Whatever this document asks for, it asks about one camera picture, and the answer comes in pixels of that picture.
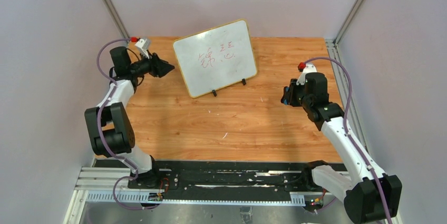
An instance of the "yellow frame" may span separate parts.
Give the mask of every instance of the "yellow frame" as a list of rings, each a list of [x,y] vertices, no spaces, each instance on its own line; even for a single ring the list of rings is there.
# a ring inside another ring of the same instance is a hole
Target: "yellow frame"
[[[191,37],[191,36],[195,36],[195,35],[198,35],[198,34],[201,34],[201,33],[207,32],[207,31],[210,31],[210,30],[214,30],[214,29],[216,29],[216,28],[219,28],[219,27],[222,27],[222,26],[226,26],[226,25],[229,25],[229,24],[238,22],[238,21],[244,21],[244,22],[245,22],[245,25],[247,26],[248,38],[249,38],[249,40],[250,40],[251,54],[253,55],[253,60],[255,61],[255,70],[256,70],[256,72],[255,72],[254,75],[252,75],[252,76],[246,78],[246,79],[249,79],[249,78],[252,78],[252,77],[254,77],[254,76],[256,76],[256,75],[258,74],[258,67],[256,66],[255,53],[253,52],[253,47],[252,47],[252,45],[251,45],[250,28],[248,27],[247,20],[244,19],[244,18],[240,18],[240,19],[238,19],[238,20],[231,21],[231,22],[228,22],[228,23],[226,23],[226,24],[219,25],[219,26],[216,26],[216,27],[213,27],[213,28],[210,28],[210,29],[206,29],[206,30],[204,30],[204,31],[201,31],[201,32],[198,32],[198,33],[194,33],[194,34],[191,34],[191,35],[182,37],[182,38],[178,38],[178,39],[176,39],[174,42],[172,42],[172,49],[174,50],[174,55],[176,56],[176,60],[177,60],[177,63],[178,63],[178,65],[179,65],[180,73],[181,73],[181,75],[182,75],[184,84],[185,84],[186,89],[187,89],[187,91],[188,91],[188,95],[189,95],[190,97],[192,97],[193,99],[198,98],[198,97],[203,96],[203,95],[206,95],[206,94],[208,94],[208,93],[212,93],[212,91],[207,92],[207,93],[204,93],[204,94],[199,95],[199,96],[192,96],[192,95],[191,95],[191,93],[189,92],[188,85],[186,84],[186,80],[184,79],[183,71],[182,71],[182,69],[181,69],[180,62],[179,62],[179,59],[178,59],[178,57],[177,57],[177,53],[176,53],[176,51],[175,51],[175,49],[174,49],[174,43],[177,42],[177,41],[183,40],[183,39],[185,39],[185,38],[188,38],[188,37]],[[220,87],[220,88],[218,88],[218,89],[215,89],[215,91],[220,90],[220,89],[223,89],[223,88],[228,87],[228,86],[230,86],[230,85],[233,85],[233,84],[235,84],[235,83],[239,83],[239,81],[238,81],[238,82],[234,82],[234,83],[230,83],[230,84],[228,84],[228,85],[225,85],[225,86],[223,86],[223,87]]]

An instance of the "chinese characters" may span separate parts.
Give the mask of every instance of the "chinese characters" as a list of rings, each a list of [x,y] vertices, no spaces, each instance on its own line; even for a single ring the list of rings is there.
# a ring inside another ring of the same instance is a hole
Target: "chinese characters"
[[[222,59],[231,59],[231,58],[235,57],[235,54],[232,49],[233,47],[235,47],[235,46],[232,44],[232,41],[221,44],[220,45],[220,53],[216,56],[216,58],[220,57]],[[205,55],[205,53],[202,53],[202,54],[199,53],[199,57],[198,57],[197,61],[201,62],[202,67],[205,67],[205,68],[208,66],[213,67],[213,63],[216,61],[216,58],[213,57],[212,48],[209,47],[206,55]]]

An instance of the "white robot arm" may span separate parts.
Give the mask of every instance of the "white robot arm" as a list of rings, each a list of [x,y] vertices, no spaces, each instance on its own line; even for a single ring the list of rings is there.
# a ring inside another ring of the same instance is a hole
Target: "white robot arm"
[[[95,107],[85,111],[85,121],[89,132],[92,149],[97,155],[110,157],[98,130],[98,113],[100,107],[107,101],[101,113],[101,125],[113,123],[113,128],[103,129],[104,140],[110,150],[119,157],[132,171],[136,173],[137,180],[149,187],[155,187],[160,181],[158,168],[154,158],[143,151],[135,144],[135,135],[125,112],[125,107],[131,96],[134,95],[138,87],[138,78],[143,78],[147,73],[154,77],[163,77],[174,69],[174,66],[158,58],[156,53],[148,51],[150,41],[147,38],[137,40],[135,46],[140,52],[141,58],[136,62],[131,62],[127,48],[120,46],[110,51],[116,76],[113,79],[116,83],[110,83],[110,89],[105,98]]]
[[[302,74],[298,79],[291,79],[289,87],[284,87],[281,103],[304,108],[308,118],[331,141],[349,173],[347,178],[324,161],[311,162],[303,171],[308,189],[322,187],[331,192],[344,203],[346,213],[354,223],[382,220],[385,219],[385,211],[371,173],[374,170],[383,188],[389,213],[395,217],[402,191],[399,178],[396,175],[388,176],[374,162],[347,120],[346,133],[344,111],[338,104],[329,102],[324,74],[318,73],[310,63],[300,64],[298,68]]]

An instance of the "red handwriting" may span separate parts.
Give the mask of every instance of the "red handwriting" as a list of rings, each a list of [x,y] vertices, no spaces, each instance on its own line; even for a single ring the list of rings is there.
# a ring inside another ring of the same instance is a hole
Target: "red handwriting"
[[[227,55],[224,56],[224,58],[225,59],[230,59],[230,58],[233,58],[234,56],[235,56],[234,53],[231,56],[230,56],[230,54],[227,54]]]
[[[220,52],[223,52],[220,54],[220,56],[224,57],[225,59],[231,59],[235,57],[235,54],[231,52],[231,48],[235,47],[232,44],[232,41],[227,42],[227,47],[225,44],[220,45]],[[199,53],[199,57],[197,58],[197,61],[201,62],[202,67],[213,67],[213,63],[216,61],[215,58],[212,57],[212,49],[211,47],[208,48],[207,54],[205,53]]]
[[[212,50],[211,48],[208,48],[208,53],[207,55],[205,55],[205,58],[202,59],[202,67],[208,67],[208,65],[210,65],[212,67],[212,63],[216,60],[213,57],[211,57],[212,55]]]

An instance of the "floor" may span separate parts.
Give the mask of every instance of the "floor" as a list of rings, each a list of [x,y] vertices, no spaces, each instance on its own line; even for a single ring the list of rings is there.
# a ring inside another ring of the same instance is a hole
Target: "floor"
[[[258,74],[196,99],[188,95],[172,48],[177,37],[151,37],[150,52],[176,69],[147,76],[126,107],[137,145],[156,159],[341,162],[302,108],[280,103],[297,65],[328,56],[322,38],[252,38]],[[329,98],[342,104],[329,61],[316,61]]]

